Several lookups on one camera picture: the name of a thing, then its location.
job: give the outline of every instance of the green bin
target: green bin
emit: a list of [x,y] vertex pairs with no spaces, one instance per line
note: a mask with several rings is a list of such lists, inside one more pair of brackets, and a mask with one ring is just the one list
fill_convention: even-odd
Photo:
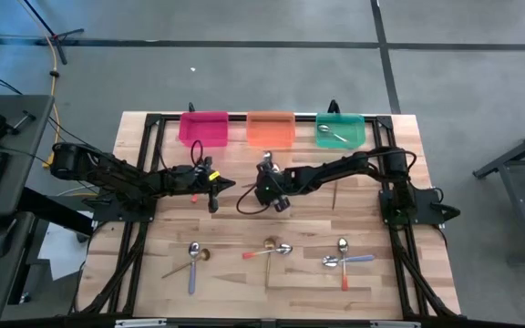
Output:
[[[331,132],[320,131],[326,125]],[[342,141],[335,135],[347,140]],[[365,142],[364,117],[358,114],[317,114],[315,119],[315,143],[328,149],[356,149]]]

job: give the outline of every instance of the gray concrete floor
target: gray concrete floor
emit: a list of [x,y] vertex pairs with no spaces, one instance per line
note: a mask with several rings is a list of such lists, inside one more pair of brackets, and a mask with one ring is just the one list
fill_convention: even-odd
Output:
[[[168,40],[375,42],[369,0],[34,1],[57,33]],[[380,0],[390,42],[525,43],[524,0]],[[0,1],[0,35],[38,36],[15,1]],[[125,110],[389,113],[382,64],[372,49],[67,47],[57,86],[63,126],[110,151]],[[431,178],[462,210],[448,224],[462,312],[525,323],[525,247],[497,176],[471,171],[525,136],[525,52],[391,51],[402,113],[416,114]],[[0,46],[0,77],[29,94],[49,92],[41,46]],[[0,94],[9,91],[0,88]],[[46,157],[48,130],[38,155]],[[39,165],[28,184],[46,194],[76,187]]]

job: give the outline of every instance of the computer mouse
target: computer mouse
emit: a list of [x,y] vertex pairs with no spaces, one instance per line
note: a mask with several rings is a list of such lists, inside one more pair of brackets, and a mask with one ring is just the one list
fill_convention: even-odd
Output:
[[4,257],[11,248],[17,219],[14,215],[0,218],[0,258]]

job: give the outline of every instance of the wooden plank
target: wooden plank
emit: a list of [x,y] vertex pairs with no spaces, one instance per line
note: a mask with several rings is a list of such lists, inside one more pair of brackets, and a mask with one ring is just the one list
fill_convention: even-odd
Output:
[[[146,114],[123,113],[114,148],[118,158],[137,162]],[[419,188],[429,187],[416,117],[392,118],[397,145],[418,155],[410,172],[413,183]],[[190,162],[190,150],[177,139],[178,128],[178,122],[169,122],[165,130],[162,152],[168,166]],[[359,149],[374,147],[372,133],[371,128],[366,129],[366,143]],[[154,140],[155,132],[151,135],[151,141]],[[230,123],[229,140],[226,148],[204,150],[205,155],[213,157],[213,167],[223,177],[237,181],[237,186],[220,195],[218,212],[208,212],[205,195],[199,196],[197,204],[190,202],[190,196],[159,201],[155,221],[149,226],[135,315],[399,319],[390,240],[376,199],[379,184],[364,176],[340,180],[335,210],[331,209],[334,184],[329,183],[307,196],[291,197],[293,206],[283,213],[267,210],[244,216],[236,211],[236,201],[246,191],[242,186],[254,182],[254,166],[262,159],[263,150],[248,147],[244,122]],[[298,123],[292,151],[276,150],[273,157],[285,168],[319,165],[351,153],[318,149],[314,144],[314,124]],[[151,156],[149,147],[148,159]],[[253,195],[245,199],[243,206],[244,210],[260,208]],[[107,224],[91,242],[77,297],[80,307],[92,301],[114,271],[122,230],[122,223]],[[265,258],[245,261],[241,253],[260,250],[269,236],[292,244],[293,252],[288,256],[273,255],[270,286],[266,291]],[[376,256],[371,262],[348,264],[349,292],[341,291],[340,269],[328,269],[321,264],[324,255],[337,255],[335,244],[339,237],[347,238],[350,256],[368,253]],[[440,234],[430,227],[417,226],[415,237],[423,274],[448,307],[459,312],[447,250]],[[187,247],[191,241],[198,241],[212,253],[210,261],[198,263],[197,291],[193,296],[187,292],[188,271],[165,280],[160,278],[189,259]],[[125,280],[121,300],[129,276]],[[410,278],[407,283],[416,309],[414,285]]]

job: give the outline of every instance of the translucent plastic bin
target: translucent plastic bin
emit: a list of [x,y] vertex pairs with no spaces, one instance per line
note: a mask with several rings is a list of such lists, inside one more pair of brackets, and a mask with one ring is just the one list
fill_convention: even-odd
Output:
[[225,147],[228,145],[228,113],[181,114],[179,138],[187,147],[191,147],[195,140],[201,141],[204,147]]
[[295,140],[295,115],[286,112],[249,112],[246,138],[254,147],[290,148]]
[[[331,132],[319,130],[326,125]],[[365,142],[364,117],[357,114],[317,114],[315,118],[315,144],[329,149],[356,149]]]

